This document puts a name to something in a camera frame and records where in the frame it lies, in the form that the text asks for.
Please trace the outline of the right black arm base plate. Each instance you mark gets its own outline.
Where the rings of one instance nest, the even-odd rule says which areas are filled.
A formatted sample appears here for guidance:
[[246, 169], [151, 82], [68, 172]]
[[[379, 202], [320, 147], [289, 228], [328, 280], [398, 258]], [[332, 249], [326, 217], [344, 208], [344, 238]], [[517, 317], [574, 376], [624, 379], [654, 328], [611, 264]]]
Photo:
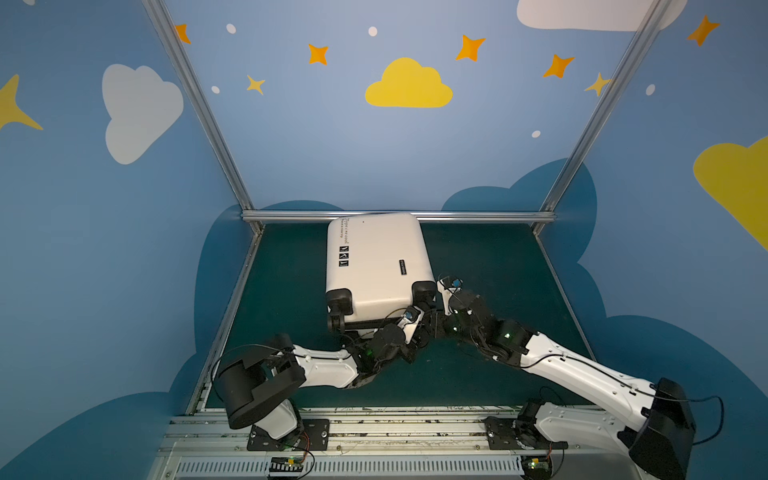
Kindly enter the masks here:
[[536, 428], [533, 420], [524, 418], [486, 417], [483, 420], [491, 450], [567, 450], [567, 442], [546, 439]]

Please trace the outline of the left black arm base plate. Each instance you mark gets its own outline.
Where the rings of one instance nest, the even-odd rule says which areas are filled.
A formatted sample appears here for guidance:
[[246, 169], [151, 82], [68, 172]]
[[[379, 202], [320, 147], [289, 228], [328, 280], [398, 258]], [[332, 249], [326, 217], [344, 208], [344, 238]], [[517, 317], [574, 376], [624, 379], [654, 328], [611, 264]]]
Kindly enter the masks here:
[[271, 438], [265, 430], [253, 425], [246, 449], [248, 451], [326, 451], [330, 440], [327, 419], [300, 420], [298, 427], [280, 440]]

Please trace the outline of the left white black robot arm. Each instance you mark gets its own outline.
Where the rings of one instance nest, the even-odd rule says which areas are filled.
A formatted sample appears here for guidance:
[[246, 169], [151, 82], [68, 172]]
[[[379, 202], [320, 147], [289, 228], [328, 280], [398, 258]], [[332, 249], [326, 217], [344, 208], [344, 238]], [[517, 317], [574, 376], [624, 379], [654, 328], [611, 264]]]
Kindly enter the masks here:
[[253, 427], [259, 436], [293, 446], [304, 433], [291, 400], [295, 392], [360, 388], [397, 359], [414, 362], [428, 343], [424, 328], [402, 323], [348, 336], [337, 351], [307, 349], [280, 334], [265, 345], [248, 344], [222, 355], [211, 386], [224, 403], [231, 429]]

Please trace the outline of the black white suitcase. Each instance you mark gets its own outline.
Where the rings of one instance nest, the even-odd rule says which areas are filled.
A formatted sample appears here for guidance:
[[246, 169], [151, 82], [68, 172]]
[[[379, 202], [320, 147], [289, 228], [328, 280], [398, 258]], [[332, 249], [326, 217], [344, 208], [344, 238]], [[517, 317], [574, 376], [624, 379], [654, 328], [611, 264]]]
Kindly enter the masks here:
[[329, 223], [325, 300], [330, 331], [376, 328], [410, 306], [428, 308], [436, 294], [414, 215], [366, 214]]

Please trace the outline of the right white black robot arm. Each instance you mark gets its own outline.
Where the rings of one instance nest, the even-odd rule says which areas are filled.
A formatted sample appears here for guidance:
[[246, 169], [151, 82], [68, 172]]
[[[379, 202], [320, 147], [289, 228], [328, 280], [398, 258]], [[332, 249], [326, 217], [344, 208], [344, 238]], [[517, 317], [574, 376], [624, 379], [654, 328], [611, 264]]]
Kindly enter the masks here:
[[465, 341], [489, 360], [545, 378], [596, 405], [587, 411], [527, 402], [513, 422], [520, 445], [594, 447], [630, 459], [644, 478], [686, 478], [696, 424], [678, 383], [622, 374], [515, 320], [499, 320], [480, 296], [456, 284], [437, 286], [435, 305], [423, 320], [437, 338]]

